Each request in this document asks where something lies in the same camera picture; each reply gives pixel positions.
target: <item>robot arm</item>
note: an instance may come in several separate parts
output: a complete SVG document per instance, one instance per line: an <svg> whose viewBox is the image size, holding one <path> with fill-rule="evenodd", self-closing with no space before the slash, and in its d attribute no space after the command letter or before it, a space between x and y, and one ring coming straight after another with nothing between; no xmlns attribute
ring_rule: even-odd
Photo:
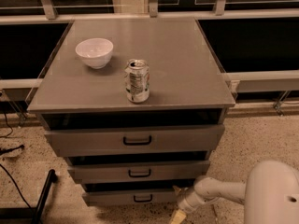
<svg viewBox="0 0 299 224"><path fill-rule="evenodd" d="M178 213L191 213L219 198L244 204L244 224L298 223L299 172L278 161L263 161L250 172L247 184L200 176L178 194Z"/></svg>

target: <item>terrazzo floor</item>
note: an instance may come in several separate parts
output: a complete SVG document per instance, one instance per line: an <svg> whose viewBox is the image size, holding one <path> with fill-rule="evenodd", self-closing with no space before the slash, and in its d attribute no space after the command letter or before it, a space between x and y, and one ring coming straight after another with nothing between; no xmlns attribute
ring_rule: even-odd
<svg viewBox="0 0 299 224"><path fill-rule="evenodd" d="M299 105L283 106L285 116L280 117L270 105L237 105L224 121L225 133L218 148L212 153L208 175L222 181L245 182L250 170L260 161L283 161L299 170ZM44 130L35 116L29 115L24 126L18 128L19 119L10 114L8 123L13 127L10 138L0 139L0 148L25 144L23 151L0 157L15 178L25 199L36 206L49 169L58 176L47 200L42 216L44 224L160 224L168 223L175 203L87 207L81 198L83 189L75 185L62 158L57 158L43 136ZM9 132L4 116L0 116L0 135ZM0 208L25 207L9 177L0 170ZM200 207L187 216L184 224L243 223L242 205L219 200L212 206ZM19 223L0 220L0 223Z"/></svg>

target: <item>aluminum can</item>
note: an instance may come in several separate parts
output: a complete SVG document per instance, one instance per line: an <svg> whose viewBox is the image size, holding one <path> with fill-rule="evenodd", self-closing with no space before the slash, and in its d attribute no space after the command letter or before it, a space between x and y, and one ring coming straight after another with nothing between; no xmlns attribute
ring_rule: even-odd
<svg viewBox="0 0 299 224"><path fill-rule="evenodd" d="M150 68L144 60L129 60L125 68L127 98L133 103L142 103L150 96Z"/></svg>

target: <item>drawer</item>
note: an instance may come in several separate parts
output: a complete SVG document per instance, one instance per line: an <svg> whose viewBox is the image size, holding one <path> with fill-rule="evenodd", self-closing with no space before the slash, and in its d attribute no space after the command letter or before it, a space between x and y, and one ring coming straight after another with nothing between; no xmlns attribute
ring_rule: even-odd
<svg viewBox="0 0 299 224"><path fill-rule="evenodd" d="M218 124L221 108L42 114L50 130Z"/></svg>
<svg viewBox="0 0 299 224"><path fill-rule="evenodd" d="M205 175L209 161L156 161L69 167L75 183L188 179Z"/></svg>
<svg viewBox="0 0 299 224"><path fill-rule="evenodd" d="M213 150L224 126L148 127L48 131L48 142L60 157Z"/></svg>
<svg viewBox="0 0 299 224"><path fill-rule="evenodd" d="M194 179L86 185L82 197L89 206L168 203L177 200L173 186L187 188Z"/></svg>

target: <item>gray surface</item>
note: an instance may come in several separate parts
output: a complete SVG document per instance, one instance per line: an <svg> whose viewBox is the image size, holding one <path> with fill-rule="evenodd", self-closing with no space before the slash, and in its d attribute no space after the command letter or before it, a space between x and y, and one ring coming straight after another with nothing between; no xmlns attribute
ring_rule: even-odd
<svg viewBox="0 0 299 224"><path fill-rule="evenodd" d="M75 52L85 39L114 44L110 63L93 70ZM135 105L126 98L129 59L149 63L150 96ZM193 19L75 21L29 106L32 113L152 110L233 106L234 100Z"/></svg>

